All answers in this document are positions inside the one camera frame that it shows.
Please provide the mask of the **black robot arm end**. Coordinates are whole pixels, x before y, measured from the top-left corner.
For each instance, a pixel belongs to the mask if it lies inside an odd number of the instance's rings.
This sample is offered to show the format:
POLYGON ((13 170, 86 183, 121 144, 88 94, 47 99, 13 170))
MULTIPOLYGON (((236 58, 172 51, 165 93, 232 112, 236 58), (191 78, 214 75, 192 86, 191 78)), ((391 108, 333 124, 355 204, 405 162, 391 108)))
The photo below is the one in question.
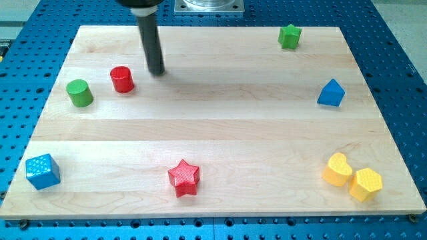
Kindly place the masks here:
POLYGON ((154 7, 163 2, 163 0, 116 0, 120 5, 129 8, 154 7))

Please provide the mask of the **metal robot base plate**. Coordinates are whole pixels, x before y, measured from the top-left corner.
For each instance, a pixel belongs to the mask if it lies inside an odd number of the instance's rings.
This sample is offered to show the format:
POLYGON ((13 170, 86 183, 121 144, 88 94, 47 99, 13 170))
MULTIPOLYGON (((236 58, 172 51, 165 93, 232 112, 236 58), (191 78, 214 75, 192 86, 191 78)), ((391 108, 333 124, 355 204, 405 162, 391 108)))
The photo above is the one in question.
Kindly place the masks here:
POLYGON ((175 0, 176 13, 243 13, 244 0, 175 0))

